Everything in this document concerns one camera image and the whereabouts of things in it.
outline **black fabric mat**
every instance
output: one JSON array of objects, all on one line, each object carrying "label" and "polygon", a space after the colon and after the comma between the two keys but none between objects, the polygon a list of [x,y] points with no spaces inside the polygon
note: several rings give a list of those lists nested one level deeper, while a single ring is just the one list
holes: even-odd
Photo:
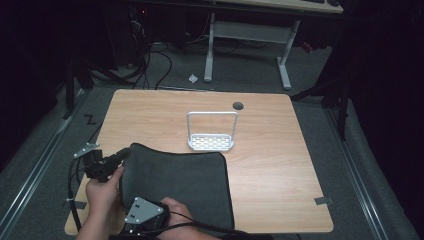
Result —
[{"label": "black fabric mat", "polygon": [[171,197],[184,203],[199,222],[234,228],[227,163],[221,153],[175,154],[138,143],[130,150],[120,181],[125,209],[136,197],[155,202]]}]

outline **wooden tabletop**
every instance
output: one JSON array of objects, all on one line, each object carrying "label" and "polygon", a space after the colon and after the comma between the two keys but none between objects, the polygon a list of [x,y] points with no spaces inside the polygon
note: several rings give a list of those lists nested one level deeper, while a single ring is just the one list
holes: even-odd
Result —
[{"label": "wooden tabletop", "polygon": [[256,5],[261,7],[272,7],[282,9],[293,9],[300,11],[320,12],[320,13],[342,13],[341,6],[333,7],[327,1],[325,3],[314,3],[302,0],[216,0],[234,4]]},{"label": "wooden tabletop", "polygon": [[[234,147],[223,152],[236,229],[250,233],[330,232],[333,223],[292,103],[283,94],[118,90],[98,143],[103,155],[131,143],[166,152],[188,153],[186,115],[191,111],[238,112]],[[85,178],[76,200],[87,202]],[[84,221],[88,207],[79,211]],[[117,207],[112,234],[123,226]],[[65,231],[75,235],[70,215]]]}]

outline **white mesh tray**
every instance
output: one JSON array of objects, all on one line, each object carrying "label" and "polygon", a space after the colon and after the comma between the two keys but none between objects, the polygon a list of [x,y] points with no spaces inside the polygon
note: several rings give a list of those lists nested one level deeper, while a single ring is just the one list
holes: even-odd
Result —
[{"label": "white mesh tray", "polygon": [[[193,115],[234,115],[231,135],[224,133],[191,133],[190,117]],[[189,112],[187,114],[188,145],[194,151],[228,151],[234,145],[238,114],[236,112]]]}]

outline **gray carpet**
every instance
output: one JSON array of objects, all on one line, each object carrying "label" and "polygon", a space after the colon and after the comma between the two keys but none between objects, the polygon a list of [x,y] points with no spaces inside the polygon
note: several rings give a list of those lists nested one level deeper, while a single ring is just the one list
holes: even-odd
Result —
[{"label": "gray carpet", "polygon": [[[231,54],[217,53],[214,80],[211,83],[204,83],[202,80],[205,63],[204,49],[181,51],[169,47],[163,53],[172,59],[172,70],[161,83],[161,89],[171,87],[293,95],[313,86],[331,52],[330,49],[325,49],[307,54],[301,49],[293,49],[287,62],[293,89],[287,92],[282,89],[275,65],[275,57],[278,55],[276,51],[279,47],[278,45],[265,49],[245,47]],[[161,48],[163,45],[155,46],[156,50]],[[231,47],[219,50],[231,50]],[[154,87],[168,67],[169,62],[165,57],[157,53],[151,54],[151,63],[147,71],[150,88]],[[196,83],[188,81],[191,74],[199,77]],[[137,88],[143,88],[142,84],[140,81]],[[122,86],[104,82],[96,83],[84,104],[75,113],[52,155],[47,171],[13,226],[8,239],[73,239],[63,230],[69,214],[69,207],[63,206],[64,199],[67,198],[68,165],[73,153],[86,143],[104,119],[113,92],[118,88]],[[7,169],[0,174],[1,216],[5,215],[13,203],[49,139],[63,122],[61,118],[65,113],[64,91],[59,94],[58,99],[59,104],[56,108],[40,121]],[[324,195],[334,200],[334,204],[329,206],[334,230],[330,233],[300,234],[299,236],[301,239],[374,239],[352,187],[343,152],[337,137],[331,130],[333,126],[316,100],[316,98],[307,98],[305,101],[295,102],[294,107]],[[383,223],[386,224],[389,239],[418,239],[373,159],[355,119],[352,106],[349,111],[347,142],[371,196],[377,203],[377,209],[381,213]],[[87,124],[86,115],[92,115],[91,121],[96,124]],[[273,235],[277,240],[298,239],[299,236]]]}]

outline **fingers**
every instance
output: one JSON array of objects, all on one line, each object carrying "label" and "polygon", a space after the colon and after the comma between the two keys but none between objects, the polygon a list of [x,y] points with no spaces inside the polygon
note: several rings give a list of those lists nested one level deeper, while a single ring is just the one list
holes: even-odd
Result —
[{"label": "fingers", "polygon": [[112,177],[109,179],[108,183],[117,185],[123,173],[124,173],[124,167],[122,166],[118,167],[113,173]]},{"label": "fingers", "polygon": [[173,199],[173,198],[169,198],[166,197],[164,199],[161,200],[162,203],[168,205],[168,206],[176,206],[176,205],[180,205],[181,203],[179,203],[177,200]]}]

